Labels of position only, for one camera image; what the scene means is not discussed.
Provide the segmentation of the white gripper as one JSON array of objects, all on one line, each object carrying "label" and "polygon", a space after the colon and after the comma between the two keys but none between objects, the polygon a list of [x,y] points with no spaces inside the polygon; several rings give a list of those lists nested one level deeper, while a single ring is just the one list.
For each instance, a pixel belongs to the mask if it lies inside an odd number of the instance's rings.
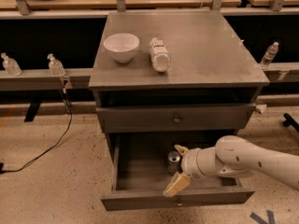
[{"label": "white gripper", "polygon": [[184,173],[176,172],[166,189],[164,197],[173,197],[182,190],[186,189],[192,180],[207,178],[208,176],[218,175],[224,167],[224,163],[216,156],[216,149],[194,148],[188,150],[186,147],[174,145],[180,156],[181,169]]}]

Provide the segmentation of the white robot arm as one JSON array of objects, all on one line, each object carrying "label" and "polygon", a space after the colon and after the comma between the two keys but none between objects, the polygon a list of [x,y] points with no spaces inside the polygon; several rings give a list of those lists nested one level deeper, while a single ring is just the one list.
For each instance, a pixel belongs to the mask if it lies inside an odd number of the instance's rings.
[{"label": "white robot arm", "polygon": [[258,147],[243,138],[226,135],[214,147],[188,149],[175,145],[182,172],[176,172],[164,190],[173,197],[193,181],[209,176],[248,177],[254,171],[299,190],[299,157]]}]

